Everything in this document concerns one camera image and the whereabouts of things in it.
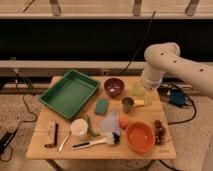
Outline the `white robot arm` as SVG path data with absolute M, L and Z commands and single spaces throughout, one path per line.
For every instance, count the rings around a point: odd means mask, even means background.
M 146 64 L 141 74 L 142 90 L 156 90 L 165 73 L 181 79 L 213 100 L 213 66 L 180 56 L 180 47 L 174 42 L 153 44 L 144 52 Z

